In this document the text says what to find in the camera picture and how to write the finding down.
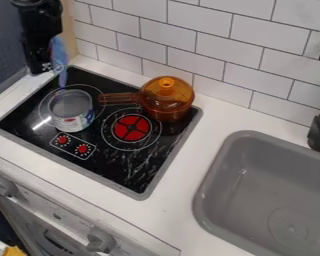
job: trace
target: amber glass saucepan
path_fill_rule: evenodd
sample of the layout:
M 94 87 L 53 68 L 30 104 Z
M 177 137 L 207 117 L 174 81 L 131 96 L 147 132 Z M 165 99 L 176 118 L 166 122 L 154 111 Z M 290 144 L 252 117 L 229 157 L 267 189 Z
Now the amber glass saucepan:
M 137 103 L 151 117 L 174 122 L 184 117 L 190 109 L 194 91 L 180 78 L 161 76 L 143 85 L 137 93 L 100 94 L 98 100 L 103 105 Z

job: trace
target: white subway tile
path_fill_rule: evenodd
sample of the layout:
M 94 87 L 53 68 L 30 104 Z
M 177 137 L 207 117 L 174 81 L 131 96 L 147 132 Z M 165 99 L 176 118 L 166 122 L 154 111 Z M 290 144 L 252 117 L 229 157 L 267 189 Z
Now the white subway tile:
M 197 53 L 257 68 L 262 47 L 198 33 Z
M 307 29 L 235 15 L 231 38 L 302 54 L 308 34 Z
M 101 6 L 104 8 L 112 8 L 111 0 L 80 0 L 80 2 Z
M 79 39 L 117 49 L 116 35 L 113 31 L 75 21 L 74 32 Z
M 160 63 L 166 62 L 166 47 L 131 36 L 117 34 L 119 50 Z
M 194 51 L 196 32 L 184 28 L 141 19 L 142 38 L 180 48 Z
M 317 109 L 257 92 L 254 93 L 251 109 L 305 126 L 310 126 L 314 116 L 320 113 Z
M 89 43 L 80 39 L 77 39 L 76 42 L 77 42 L 77 49 L 79 54 L 97 60 L 97 51 L 96 51 L 95 44 Z
M 261 69 L 270 73 L 320 85 L 320 61 L 266 49 Z
M 209 34 L 229 36 L 230 13 L 171 1 L 168 4 L 168 23 Z
M 194 78 L 194 89 L 197 93 L 243 107 L 249 106 L 252 93 L 250 90 L 198 75 Z
M 80 2 L 74 2 L 74 18 L 79 21 L 91 23 L 89 5 Z
M 192 84 L 192 74 L 183 70 L 165 66 L 153 61 L 143 60 L 143 74 L 154 78 L 158 76 L 175 76 L 179 77 L 189 84 Z
M 166 21 L 167 0 L 113 0 L 114 9 L 144 18 Z
M 274 0 L 201 0 L 201 6 L 270 19 Z
M 95 6 L 91 6 L 93 24 L 126 33 L 133 36 L 139 36 L 139 18 L 128 14 L 115 12 Z
M 292 79 L 230 63 L 226 65 L 224 81 L 281 98 L 287 98 L 293 82 Z
M 100 61 L 141 74 L 140 58 L 105 47 L 97 47 Z
M 320 108 L 320 87 L 295 81 L 289 99 L 311 107 Z
M 211 78 L 222 79 L 224 62 L 197 54 L 168 48 L 168 64 Z
M 273 20 L 320 30 L 320 1 L 277 0 Z
M 320 32 L 312 31 L 311 37 L 308 40 L 305 56 L 314 59 L 319 59 L 320 56 Z

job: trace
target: pot handle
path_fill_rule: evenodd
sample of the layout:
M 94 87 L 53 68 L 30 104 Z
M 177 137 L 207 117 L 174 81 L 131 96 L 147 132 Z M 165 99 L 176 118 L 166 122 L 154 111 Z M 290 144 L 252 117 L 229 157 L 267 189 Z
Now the pot handle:
M 98 95 L 98 102 L 101 105 L 139 103 L 139 95 L 140 94 L 138 92 L 100 94 Z

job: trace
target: toy stove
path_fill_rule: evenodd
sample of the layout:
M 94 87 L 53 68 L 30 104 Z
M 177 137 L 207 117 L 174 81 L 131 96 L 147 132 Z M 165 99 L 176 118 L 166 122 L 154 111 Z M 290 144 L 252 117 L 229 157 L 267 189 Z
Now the toy stove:
M 91 126 L 71 134 L 52 126 L 47 104 L 59 90 L 56 77 L 0 120 L 0 134 L 135 199 L 145 199 L 200 111 L 191 108 L 184 120 L 162 123 L 148 117 L 139 105 L 100 106 L 101 93 L 137 89 L 75 67 L 68 69 L 67 88 L 92 96 L 95 121 Z

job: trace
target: sink basin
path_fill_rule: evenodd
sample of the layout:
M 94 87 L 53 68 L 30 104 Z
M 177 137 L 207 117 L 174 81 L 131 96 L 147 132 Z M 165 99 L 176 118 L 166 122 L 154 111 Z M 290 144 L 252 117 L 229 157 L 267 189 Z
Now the sink basin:
M 226 139 L 193 212 L 211 234 L 258 256 L 320 256 L 320 153 L 241 131 Z

